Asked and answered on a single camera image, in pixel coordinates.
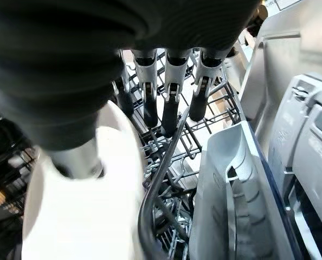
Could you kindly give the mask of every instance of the black rubber sleeve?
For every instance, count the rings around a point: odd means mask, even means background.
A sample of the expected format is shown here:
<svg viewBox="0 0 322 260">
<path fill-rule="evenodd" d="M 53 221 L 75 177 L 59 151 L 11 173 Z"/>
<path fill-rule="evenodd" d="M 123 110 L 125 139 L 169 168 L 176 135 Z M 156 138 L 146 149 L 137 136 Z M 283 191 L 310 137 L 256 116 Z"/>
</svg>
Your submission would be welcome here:
<svg viewBox="0 0 322 260">
<path fill-rule="evenodd" d="M 124 112 L 124 114 L 129 118 L 133 115 L 133 100 L 130 92 L 125 91 L 124 83 L 121 78 L 115 81 L 117 89 L 119 91 L 117 95 L 118 106 Z"/>
<path fill-rule="evenodd" d="M 157 125 L 157 121 L 156 100 L 147 95 L 144 101 L 144 122 L 147 127 L 154 127 Z"/>
<path fill-rule="evenodd" d="M 204 118 L 207 108 L 208 97 L 205 97 L 205 90 L 201 90 L 197 96 L 192 95 L 189 116 L 193 121 L 200 121 Z"/>
<path fill-rule="evenodd" d="M 133 115 L 133 100 L 131 93 L 125 91 L 120 91 L 118 96 L 118 106 L 124 112 L 124 114 L 129 118 Z"/>
<path fill-rule="evenodd" d="M 172 137 L 177 129 L 178 106 L 179 103 L 176 102 L 174 96 L 171 96 L 169 101 L 165 102 L 161 123 L 161 133 L 167 138 Z"/>
</svg>

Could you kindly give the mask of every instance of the black rack wire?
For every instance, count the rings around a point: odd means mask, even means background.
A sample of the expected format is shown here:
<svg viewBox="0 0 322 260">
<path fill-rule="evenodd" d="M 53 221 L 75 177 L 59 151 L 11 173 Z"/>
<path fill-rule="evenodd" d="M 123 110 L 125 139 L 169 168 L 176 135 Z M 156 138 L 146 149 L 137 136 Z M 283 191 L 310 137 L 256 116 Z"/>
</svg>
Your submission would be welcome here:
<svg viewBox="0 0 322 260">
<path fill-rule="evenodd" d="M 0 117 L 0 259 L 22 242 L 27 183 L 36 158 L 31 143 Z"/>
<path fill-rule="evenodd" d="M 162 66 L 158 68 L 157 76 L 161 84 L 157 88 L 157 95 L 165 99 L 163 74 L 165 72 L 164 51 L 158 52 L 157 61 Z M 185 80 L 195 79 L 198 52 L 190 54 Z M 134 69 L 128 67 L 131 72 L 130 84 L 131 93 L 134 99 L 134 115 L 132 123 L 139 132 L 143 146 L 141 150 L 145 153 L 148 164 L 144 171 L 144 197 L 138 218 L 138 233 L 141 246 L 146 259 L 189 259 L 189 234 L 192 225 L 194 212 L 194 196 L 196 194 L 195 183 L 191 187 L 181 183 L 182 180 L 196 176 L 199 171 L 189 171 L 185 164 L 187 160 L 194 160 L 202 152 L 202 146 L 197 138 L 197 131 L 207 129 L 212 134 L 211 127 L 220 122 L 229 120 L 232 124 L 241 121 L 240 104 L 236 93 L 226 79 L 225 71 L 222 69 L 222 76 L 215 82 L 210 91 L 210 96 L 222 91 L 222 95 L 211 99 L 207 103 L 207 110 L 210 116 L 206 116 L 200 122 L 194 123 L 188 118 L 189 109 L 179 115 L 177 132 L 171 139 L 167 139 L 160 132 L 159 124 L 154 128 L 147 128 L 143 122 L 143 101 L 141 88 L 138 84 L 137 75 Z M 181 100 L 189 106 L 189 101 L 182 94 Z M 221 101 L 225 102 L 224 111 L 216 112 L 212 104 Z M 179 162 L 180 168 L 173 169 L 173 165 Z"/>
</svg>

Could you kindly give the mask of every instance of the silver metal cylinder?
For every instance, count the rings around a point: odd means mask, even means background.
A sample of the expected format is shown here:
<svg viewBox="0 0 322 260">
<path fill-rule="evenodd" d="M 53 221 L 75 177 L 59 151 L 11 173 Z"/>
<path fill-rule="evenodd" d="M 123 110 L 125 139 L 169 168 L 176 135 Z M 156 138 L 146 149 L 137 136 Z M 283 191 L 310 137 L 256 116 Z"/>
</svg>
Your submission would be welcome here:
<svg viewBox="0 0 322 260">
<path fill-rule="evenodd" d="M 71 179 L 98 177 L 103 166 L 98 158 L 96 139 L 74 149 L 65 151 L 47 151 L 55 167 Z"/>
</svg>

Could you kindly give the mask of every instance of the gray plastic housing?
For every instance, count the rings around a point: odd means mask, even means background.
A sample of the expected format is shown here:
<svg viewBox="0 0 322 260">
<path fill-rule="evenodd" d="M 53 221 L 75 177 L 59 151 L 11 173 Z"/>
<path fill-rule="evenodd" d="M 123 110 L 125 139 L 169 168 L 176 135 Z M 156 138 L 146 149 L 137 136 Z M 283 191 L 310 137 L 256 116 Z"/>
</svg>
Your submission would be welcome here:
<svg viewBox="0 0 322 260">
<path fill-rule="evenodd" d="M 322 76 L 294 77 L 278 109 L 268 163 L 280 196 L 296 176 L 322 222 Z"/>
<path fill-rule="evenodd" d="M 191 260 L 294 259 L 262 160 L 246 121 L 203 147 Z"/>
</svg>

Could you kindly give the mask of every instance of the dishwasher rack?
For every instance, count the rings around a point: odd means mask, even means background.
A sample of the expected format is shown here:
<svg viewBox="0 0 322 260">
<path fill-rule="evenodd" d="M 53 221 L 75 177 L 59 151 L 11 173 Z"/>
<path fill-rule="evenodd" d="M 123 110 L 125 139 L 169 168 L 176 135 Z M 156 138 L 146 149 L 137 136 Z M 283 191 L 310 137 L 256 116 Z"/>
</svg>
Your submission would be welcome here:
<svg viewBox="0 0 322 260">
<path fill-rule="evenodd" d="M 157 61 L 162 63 L 162 67 L 157 71 L 157 76 L 162 83 L 157 88 L 157 94 L 163 99 L 165 99 L 162 79 L 162 73 L 165 71 L 165 64 L 162 62 L 164 55 L 165 52 L 161 52 L 157 56 Z M 193 51 L 190 54 L 185 79 L 195 79 L 194 70 L 197 58 L 198 52 Z M 224 90 L 224 94 L 207 103 L 211 116 L 194 123 L 188 119 L 189 108 L 187 108 L 182 114 L 179 113 L 177 131 L 171 139 L 167 139 L 160 133 L 160 118 L 158 118 L 158 125 L 154 128 L 147 128 L 144 124 L 141 89 L 134 80 L 137 77 L 135 71 L 131 67 L 129 68 L 132 71 L 130 86 L 132 86 L 131 93 L 134 101 L 134 114 L 130 119 L 138 131 L 142 143 L 141 150 L 148 162 L 148 165 L 145 166 L 143 182 L 146 194 L 138 217 L 141 247 L 146 259 L 186 260 L 189 259 L 188 243 L 194 213 L 196 186 L 189 188 L 179 183 L 182 179 L 199 173 L 198 170 L 189 172 L 184 166 L 186 159 L 194 160 L 202 152 L 196 132 L 206 128 L 211 134 L 211 125 L 228 119 L 232 124 L 236 124 L 244 116 L 241 114 L 237 93 L 228 83 L 224 69 L 221 69 L 222 76 L 216 81 L 210 91 L 210 96 L 219 90 Z M 183 94 L 181 99 L 189 106 L 190 100 L 187 100 Z M 225 111 L 215 113 L 210 105 L 220 100 L 226 102 L 227 108 Z M 185 152 L 179 151 L 177 147 L 182 147 Z M 172 171 L 172 165 L 177 161 L 180 162 L 181 170 Z"/>
<path fill-rule="evenodd" d="M 22 242 L 27 183 L 36 152 L 14 124 L 0 117 L 0 260 Z"/>
</svg>

